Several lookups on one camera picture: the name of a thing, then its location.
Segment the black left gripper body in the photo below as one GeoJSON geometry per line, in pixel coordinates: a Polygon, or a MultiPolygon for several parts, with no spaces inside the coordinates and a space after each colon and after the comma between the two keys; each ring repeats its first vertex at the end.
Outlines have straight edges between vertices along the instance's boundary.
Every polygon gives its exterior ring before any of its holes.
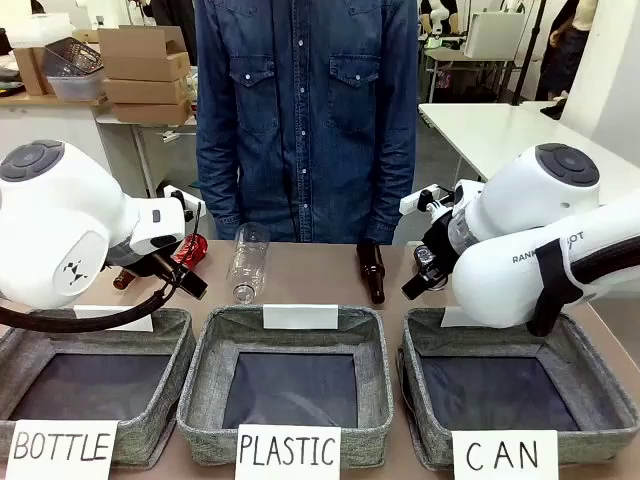
{"type": "Polygon", "coordinates": [[[180,286],[187,272],[187,267],[181,262],[176,262],[171,256],[154,252],[144,257],[144,277],[154,276],[170,285],[180,286]]]}

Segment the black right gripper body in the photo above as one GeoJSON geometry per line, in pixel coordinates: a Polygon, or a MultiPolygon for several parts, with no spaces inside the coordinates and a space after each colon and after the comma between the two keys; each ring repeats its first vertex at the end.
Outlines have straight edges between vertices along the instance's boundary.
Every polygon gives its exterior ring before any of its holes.
{"type": "Polygon", "coordinates": [[[422,239],[424,246],[432,254],[430,267],[435,268],[442,275],[451,274],[460,257],[449,240],[448,227],[451,219],[451,215],[439,217],[425,232],[422,239]]]}

